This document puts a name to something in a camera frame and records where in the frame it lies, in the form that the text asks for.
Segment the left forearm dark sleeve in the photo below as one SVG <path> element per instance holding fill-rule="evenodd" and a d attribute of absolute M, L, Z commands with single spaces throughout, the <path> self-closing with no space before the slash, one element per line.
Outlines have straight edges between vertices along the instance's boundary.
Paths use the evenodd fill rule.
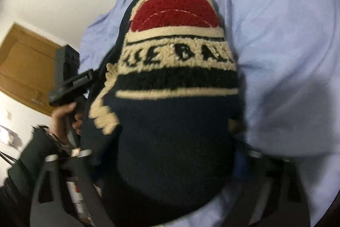
<path fill-rule="evenodd" d="M 32 140 L 7 171 L 1 186 L 1 226 L 29 226 L 32 196 L 45 158 L 65 155 L 69 142 L 65 127 L 37 126 Z"/>

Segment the person's left hand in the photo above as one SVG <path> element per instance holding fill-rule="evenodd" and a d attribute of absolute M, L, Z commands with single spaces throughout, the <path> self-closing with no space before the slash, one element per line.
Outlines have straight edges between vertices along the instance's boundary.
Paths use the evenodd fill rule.
<path fill-rule="evenodd" d="M 76 102 L 59 106 L 54 109 L 51 115 L 51 125 L 49 127 L 49 131 L 57 138 L 60 143 L 64 145 L 70 145 L 70 142 L 67 138 L 65 117 L 71 114 L 76 109 L 76 106 Z M 82 114 L 76 114 L 75 122 L 72 124 L 73 129 L 78 135 L 81 134 L 82 118 Z"/>

